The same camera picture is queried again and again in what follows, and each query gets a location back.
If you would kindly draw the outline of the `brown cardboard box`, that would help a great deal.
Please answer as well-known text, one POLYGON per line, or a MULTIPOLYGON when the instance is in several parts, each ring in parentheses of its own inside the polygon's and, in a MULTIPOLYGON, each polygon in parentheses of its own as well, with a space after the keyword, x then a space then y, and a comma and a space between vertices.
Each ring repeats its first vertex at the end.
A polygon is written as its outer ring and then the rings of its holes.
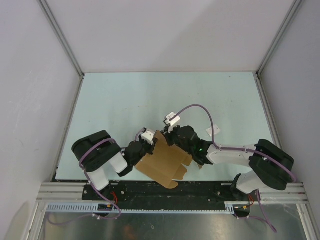
POLYGON ((166 189, 174 189, 188 172, 187 167, 193 161, 192 156, 176 145, 169 146, 158 130, 155 138, 157 143, 153 154, 146 154, 135 168, 166 189))

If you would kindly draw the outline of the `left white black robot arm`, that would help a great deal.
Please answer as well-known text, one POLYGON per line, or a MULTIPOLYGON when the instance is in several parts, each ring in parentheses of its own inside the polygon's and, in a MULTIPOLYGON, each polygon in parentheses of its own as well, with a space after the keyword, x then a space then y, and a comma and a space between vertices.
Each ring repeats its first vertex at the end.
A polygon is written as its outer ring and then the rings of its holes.
POLYGON ((77 140, 71 150, 100 200, 110 196, 109 177, 104 167, 110 165, 120 177, 133 170, 143 157, 152 155, 158 139, 151 129, 143 128, 127 147, 120 147, 106 130, 77 140))

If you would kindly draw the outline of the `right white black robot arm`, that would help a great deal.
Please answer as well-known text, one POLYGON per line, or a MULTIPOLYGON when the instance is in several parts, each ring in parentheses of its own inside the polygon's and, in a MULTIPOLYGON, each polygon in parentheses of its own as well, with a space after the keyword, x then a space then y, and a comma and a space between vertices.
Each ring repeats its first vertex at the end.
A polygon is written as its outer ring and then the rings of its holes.
POLYGON ((294 159, 266 139, 243 147, 214 146, 213 142, 199 138, 191 126, 165 127, 161 133, 169 146, 179 147, 200 166, 232 164, 250 168, 233 180, 230 194, 237 201, 262 188, 284 191, 295 181, 294 159))

